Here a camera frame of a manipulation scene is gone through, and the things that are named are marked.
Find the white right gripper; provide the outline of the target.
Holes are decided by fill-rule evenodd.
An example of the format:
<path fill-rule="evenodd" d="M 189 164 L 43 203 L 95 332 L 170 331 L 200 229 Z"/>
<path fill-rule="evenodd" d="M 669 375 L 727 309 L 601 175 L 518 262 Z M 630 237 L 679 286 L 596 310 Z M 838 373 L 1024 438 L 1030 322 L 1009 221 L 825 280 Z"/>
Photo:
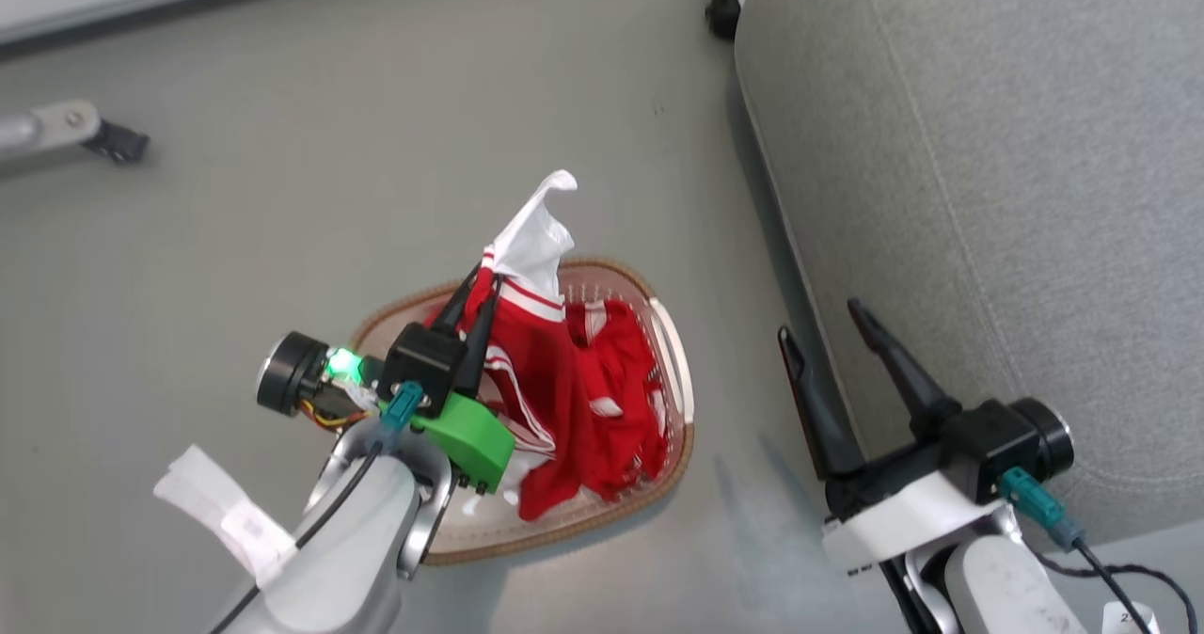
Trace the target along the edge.
<path fill-rule="evenodd" d="M 903 399 L 911 435 L 936 442 L 943 423 L 962 411 L 960 401 L 929 377 L 861 300 L 848 300 L 848 315 Z M 998 498 L 976 504 L 967 497 L 942 472 L 938 444 L 911 445 L 864 463 L 846 414 L 825 398 L 816 365 L 787 326 L 778 330 L 778 345 L 813 469 L 826 481 L 827 506 L 837 521 L 826 531 L 826 555 L 838 569 L 852 571 L 895 559 L 1003 506 Z"/>

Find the black flat caster foot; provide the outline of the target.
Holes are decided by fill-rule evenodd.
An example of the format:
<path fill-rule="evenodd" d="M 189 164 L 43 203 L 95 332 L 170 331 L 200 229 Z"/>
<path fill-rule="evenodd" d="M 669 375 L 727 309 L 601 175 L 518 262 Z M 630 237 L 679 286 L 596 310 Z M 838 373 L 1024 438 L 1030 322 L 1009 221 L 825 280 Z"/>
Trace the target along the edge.
<path fill-rule="evenodd" d="M 104 155 L 112 162 L 124 166 L 124 164 L 141 162 L 149 144 L 150 138 L 146 134 L 100 119 L 96 134 L 81 146 L 87 152 Z"/>

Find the grey fabric sofa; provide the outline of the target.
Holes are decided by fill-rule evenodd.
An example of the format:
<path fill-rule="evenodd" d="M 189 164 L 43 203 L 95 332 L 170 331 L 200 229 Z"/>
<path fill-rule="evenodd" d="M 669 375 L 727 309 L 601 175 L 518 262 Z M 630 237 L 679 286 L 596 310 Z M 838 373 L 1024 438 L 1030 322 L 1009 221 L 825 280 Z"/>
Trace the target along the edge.
<path fill-rule="evenodd" d="M 864 454 L 911 432 L 851 298 L 1066 417 L 1091 541 L 1204 521 L 1204 0 L 746 0 L 734 57 Z"/>

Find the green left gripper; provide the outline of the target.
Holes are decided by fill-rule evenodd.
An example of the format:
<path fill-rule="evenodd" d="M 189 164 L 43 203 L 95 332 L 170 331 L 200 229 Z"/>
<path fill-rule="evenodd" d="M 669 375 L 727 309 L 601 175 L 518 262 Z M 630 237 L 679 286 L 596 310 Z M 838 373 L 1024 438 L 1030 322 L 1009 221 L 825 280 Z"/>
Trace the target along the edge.
<path fill-rule="evenodd" d="M 431 318 L 431 328 L 436 333 L 458 337 L 479 269 L 482 265 L 476 263 Z M 468 487 L 477 488 L 482 494 L 498 492 L 517 444 L 515 435 L 500 422 L 498 416 L 478 399 L 472 399 L 478 397 L 482 386 L 486 346 L 503 282 L 503 277 L 492 277 L 486 298 L 466 331 L 466 355 L 458 371 L 455 391 L 448 395 L 437 416 L 417 414 L 411 420 L 414 428 L 421 429 L 447 455 L 452 466 L 465 476 Z"/>

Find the cream perforated laundry basket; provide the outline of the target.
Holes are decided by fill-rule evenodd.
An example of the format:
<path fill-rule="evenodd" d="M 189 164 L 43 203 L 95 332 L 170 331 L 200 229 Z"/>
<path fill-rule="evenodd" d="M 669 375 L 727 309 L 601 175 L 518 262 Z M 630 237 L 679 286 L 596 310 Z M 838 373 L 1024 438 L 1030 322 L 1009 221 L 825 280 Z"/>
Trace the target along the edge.
<path fill-rule="evenodd" d="M 504 481 L 498 493 L 478 496 L 473 488 L 455 487 L 433 541 L 426 565 L 455 565 L 532 551 L 567 541 L 591 531 L 604 531 L 630 515 L 662 500 L 675 488 L 691 458 L 695 442 L 695 391 L 689 377 L 687 352 L 666 307 L 641 274 L 626 265 L 601 257 L 576 257 L 561 262 L 559 282 L 563 300 L 622 300 L 635 312 L 655 359 L 651 381 L 667 438 L 665 466 L 659 476 L 641 476 L 616 500 L 604 500 L 580 488 L 565 500 L 526 522 L 517 514 L 517 482 Z"/>

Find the red basketball jersey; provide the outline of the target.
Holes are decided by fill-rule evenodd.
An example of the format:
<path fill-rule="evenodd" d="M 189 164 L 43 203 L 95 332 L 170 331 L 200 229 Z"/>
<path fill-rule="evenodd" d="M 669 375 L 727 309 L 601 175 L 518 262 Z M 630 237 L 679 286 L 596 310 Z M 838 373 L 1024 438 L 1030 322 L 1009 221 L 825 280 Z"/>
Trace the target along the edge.
<path fill-rule="evenodd" d="M 500 487 L 525 522 L 583 491 L 618 500 L 657 479 L 668 457 L 657 360 L 635 309 L 561 292 L 561 257 L 576 239 L 545 201 L 577 185 L 567 171 L 547 174 L 485 245 L 458 326 L 470 331 L 495 307 L 484 373 L 498 390 L 491 407 L 515 435 Z"/>

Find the grey partition frame long foot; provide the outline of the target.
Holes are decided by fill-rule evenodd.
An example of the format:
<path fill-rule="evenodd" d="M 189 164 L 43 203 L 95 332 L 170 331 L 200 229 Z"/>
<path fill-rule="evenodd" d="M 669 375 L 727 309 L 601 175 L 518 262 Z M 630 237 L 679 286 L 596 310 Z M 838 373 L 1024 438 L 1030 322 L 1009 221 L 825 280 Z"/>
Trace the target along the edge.
<path fill-rule="evenodd" d="M 82 146 L 102 129 L 102 115 L 87 100 L 0 109 L 0 161 Z"/>

